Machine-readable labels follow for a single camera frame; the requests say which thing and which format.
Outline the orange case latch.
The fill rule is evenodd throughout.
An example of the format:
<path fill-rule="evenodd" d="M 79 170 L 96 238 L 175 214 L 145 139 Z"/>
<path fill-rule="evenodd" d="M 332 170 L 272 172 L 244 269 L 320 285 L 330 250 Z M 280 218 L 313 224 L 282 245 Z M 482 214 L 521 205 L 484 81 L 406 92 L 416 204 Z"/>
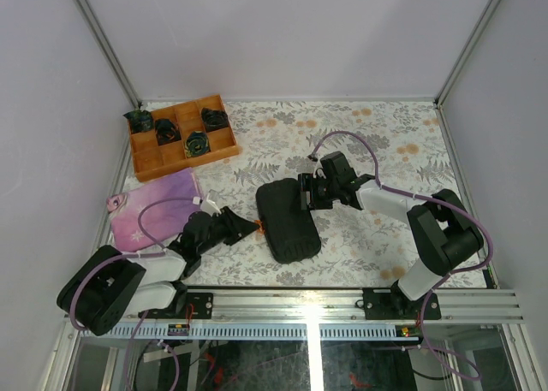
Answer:
<path fill-rule="evenodd" d="M 264 229 L 264 226 L 263 226 L 262 222 L 260 220 L 256 220 L 255 223 L 258 225 L 258 232 L 260 234 L 264 234 L 265 229 Z"/>

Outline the black plastic tool case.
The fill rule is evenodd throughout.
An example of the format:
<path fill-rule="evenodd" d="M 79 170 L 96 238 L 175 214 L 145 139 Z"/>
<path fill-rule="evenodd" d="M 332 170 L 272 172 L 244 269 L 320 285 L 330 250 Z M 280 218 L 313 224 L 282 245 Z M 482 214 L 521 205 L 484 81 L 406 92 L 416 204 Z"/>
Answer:
<path fill-rule="evenodd" d="M 266 242 L 276 262 L 291 264 L 319 254 L 319 233 L 310 211 L 301 208 L 296 179 L 285 178 L 260 186 L 256 205 Z"/>

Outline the purple cloth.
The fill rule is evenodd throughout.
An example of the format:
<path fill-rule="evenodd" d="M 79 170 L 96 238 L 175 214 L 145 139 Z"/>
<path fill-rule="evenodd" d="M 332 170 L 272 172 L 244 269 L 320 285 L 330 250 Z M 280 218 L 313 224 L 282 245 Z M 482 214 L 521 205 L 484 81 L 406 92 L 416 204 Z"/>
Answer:
<path fill-rule="evenodd" d="M 115 247 L 137 252 L 179 234 L 200 207 L 201 195 L 192 169 L 158 178 L 106 200 Z"/>

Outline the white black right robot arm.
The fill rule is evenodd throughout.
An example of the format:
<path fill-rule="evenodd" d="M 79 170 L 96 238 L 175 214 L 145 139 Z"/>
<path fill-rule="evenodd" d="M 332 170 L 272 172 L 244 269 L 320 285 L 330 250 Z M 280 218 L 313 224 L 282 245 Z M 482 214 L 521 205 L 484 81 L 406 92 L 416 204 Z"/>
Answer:
<path fill-rule="evenodd" d="M 483 247 L 479 228 L 451 190 L 422 197 L 397 191 L 372 175 L 357 175 L 340 151 L 320 164 L 322 175 L 298 175 L 303 210 L 330 210 L 338 201 L 409 226 L 419 259 L 391 289 L 390 307 L 397 316 L 413 316 L 420 298 Z"/>

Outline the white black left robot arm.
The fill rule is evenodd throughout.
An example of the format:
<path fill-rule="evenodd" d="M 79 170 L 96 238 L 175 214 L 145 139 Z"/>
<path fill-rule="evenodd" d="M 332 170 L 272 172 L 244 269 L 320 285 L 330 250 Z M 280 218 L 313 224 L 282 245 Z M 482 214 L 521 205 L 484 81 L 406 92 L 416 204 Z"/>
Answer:
<path fill-rule="evenodd" d="M 182 282 L 200 266 L 202 255 L 232 246 L 259 229 L 230 208 L 213 215 L 194 212 L 166 249 L 123 253 L 101 246 L 57 295 L 57 306 L 78 330 L 104 335 L 127 316 L 185 318 L 196 310 Z"/>

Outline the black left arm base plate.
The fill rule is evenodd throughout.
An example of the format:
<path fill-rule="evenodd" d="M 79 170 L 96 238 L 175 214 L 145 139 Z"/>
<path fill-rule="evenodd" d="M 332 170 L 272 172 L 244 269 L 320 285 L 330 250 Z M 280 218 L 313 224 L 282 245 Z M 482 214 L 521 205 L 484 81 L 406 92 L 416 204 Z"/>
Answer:
<path fill-rule="evenodd" d="M 193 321 L 211 319 L 214 294 L 206 292 L 184 293 L 174 300 L 172 318 Z"/>

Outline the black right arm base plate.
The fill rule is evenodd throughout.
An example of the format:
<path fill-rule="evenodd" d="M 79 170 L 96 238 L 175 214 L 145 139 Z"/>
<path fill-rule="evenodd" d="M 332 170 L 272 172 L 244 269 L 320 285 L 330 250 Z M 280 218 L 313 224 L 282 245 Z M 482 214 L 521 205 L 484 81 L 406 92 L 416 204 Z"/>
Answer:
<path fill-rule="evenodd" d="M 441 308 L 436 294 L 423 295 L 417 300 L 408 299 L 396 288 L 363 288 L 362 299 L 365 317 L 373 321 L 437 321 L 441 319 Z"/>

